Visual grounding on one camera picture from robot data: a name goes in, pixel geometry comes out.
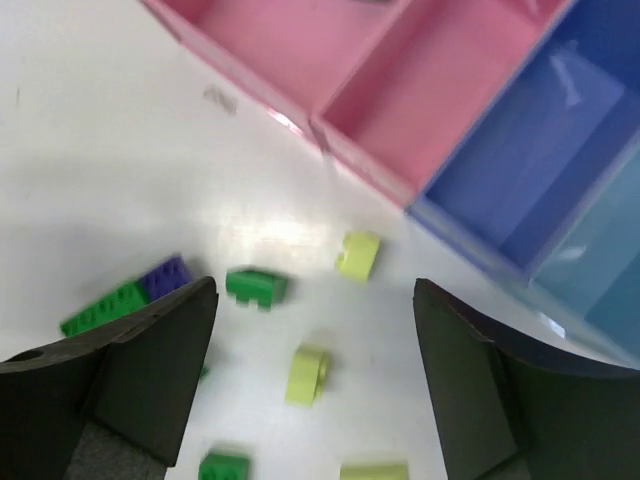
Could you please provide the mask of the yellow lego front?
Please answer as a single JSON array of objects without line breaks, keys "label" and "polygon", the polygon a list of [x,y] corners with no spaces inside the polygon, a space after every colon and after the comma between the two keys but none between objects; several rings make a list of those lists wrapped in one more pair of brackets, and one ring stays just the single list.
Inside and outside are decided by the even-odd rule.
[{"label": "yellow lego front", "polygon": [[406,463],[345,464],[341,466],[340,480],[408,480]]}]

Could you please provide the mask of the small yellow lego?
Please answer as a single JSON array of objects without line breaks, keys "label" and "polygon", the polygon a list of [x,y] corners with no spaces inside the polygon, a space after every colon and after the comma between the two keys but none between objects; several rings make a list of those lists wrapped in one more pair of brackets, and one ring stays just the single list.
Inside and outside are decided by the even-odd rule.
[{"label": "small yellow lego", "polygon": [[294,353],[289,369],[285,400],[311,407],[323,391],[330,357],[324,350],[302,344]]},{"label": "small yellow lego", "polygon": [[369,231],[349,231],[336,259],[338,271],[347,278],[366,283],[371,274],[381,239]]}]

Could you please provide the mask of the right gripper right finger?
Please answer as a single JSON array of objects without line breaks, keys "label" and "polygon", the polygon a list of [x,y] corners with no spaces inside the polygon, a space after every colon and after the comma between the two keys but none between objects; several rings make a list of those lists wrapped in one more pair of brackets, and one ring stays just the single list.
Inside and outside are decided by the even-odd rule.
[{"label": "right gripper right finger", "polygon": [[639,374],[551,346],[416,282],[413,309],[451,479],[635,479]]}]

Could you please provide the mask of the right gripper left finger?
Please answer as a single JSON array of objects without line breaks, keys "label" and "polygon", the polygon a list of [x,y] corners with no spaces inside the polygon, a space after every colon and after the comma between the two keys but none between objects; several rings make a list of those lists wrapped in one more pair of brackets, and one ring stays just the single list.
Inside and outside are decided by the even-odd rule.
[{"label": "right gripper left finger", "polygon": [[2,361],[2,478],[164,478],[177,462],[218,299],[204,276]]}]

